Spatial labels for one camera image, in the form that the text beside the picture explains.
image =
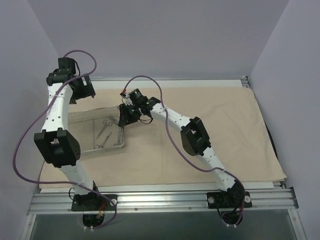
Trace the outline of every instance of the metal frame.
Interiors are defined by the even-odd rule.
[[[101,85],[98,88],[103,89],[108,87],[110,84],[113,85],[112,88],[115,88],[115,81],[110,80],[106,82],[96,81],[95,83]],[[248,77],[245,76],[241,80],[238,80],[236,87],[241,87],[239,82],[241,82],[243,87],[250,88]],[[284,182],[280,181],[273,183],[244,182],[243,184],[247,191],[250,192],[253,205],[252,208],[246,208],[245,211],[286,209],[288,210],[288,215],[291,219],[297,239],[306,239],[306,235],[297,211],[298,203],[296,195],[292,188],[286,188]],[[71,211],[72,201],[68,196],[68,190],[69,187],[44,188],[41,189],[40,193],[33,196],[27,220],[25,222],[20,239],[27,240],[30,238],[36,215],[82,215],[89,213]],[[118,213],[177,213],[216,211],[216,209],[208,208],[206,193],[217,190],[218,188],[216,183],[99,187],[99,191],[104,194],[112,193],[118,195]]]

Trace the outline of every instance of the bolt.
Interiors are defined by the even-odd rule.
[[[215,202],[214,197],[213,197],[213,196],[210,196],[210,197],[208,198],[208,203],[213,204],[214,202]]]
[[[251,202],[251,197],[245,196],[245,197],[244,197],[244,201],[245,201],[246,203],[250,203],[250,202]]]
[[[117,204],[117,200],[116,200],[116,199],[114,199],[114,198],[113,198],[113,199],[111,199],[111,202],[113,202],[113,204],[114,204],[114,205],[116,205],[116,204]]]

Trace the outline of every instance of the wall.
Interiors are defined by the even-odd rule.
[[[55,49],[98,62],[93,76],[239,79],[288,0],[28,0]],[[77,57],[81,69],[88,58]]]
[[[12,154],[23,130],[48,104],[46,77],[58,65],[58,54],[26,0],[0,3],[0,239],[18,239],[25,223],[34,184],[12,170]],[[43,160],[31,130],[23,142],[18,168],[38,179]]]
[[[290,0],[250,76],[310,240],[320,215],[319,9],[318,0]]]

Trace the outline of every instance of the beige table surface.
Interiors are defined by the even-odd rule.
[[[160,98],[157,88],[140,88],[147,97]],[[85,98],[70,106],[70,112],[111,107],[121,103],[120,89],[97,90],[94,99]],[[273,151],[264,120],[251,89],[244,87],[164,88],[164,103],[188,117],[200,117],[210,142],[227,170],[243,182],[271,182],[286,178]],[[183,150],[180,133],[171,134]],[[187,164],[168,139],[165,125],[153,121],[124,127],[126,146],[122,150],[81,159],[97,186],[208,183],[215,179]],[[195,157],[193,163],[203,167]],[[67,178],[45,163],[41,181]],[[41,188],[67,187],[65,184]]]

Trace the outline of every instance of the clear plastic tray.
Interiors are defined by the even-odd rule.
[[[117,106],[69,113],[68,131],[79,142],[81,156],[124,148],[119,118]]]

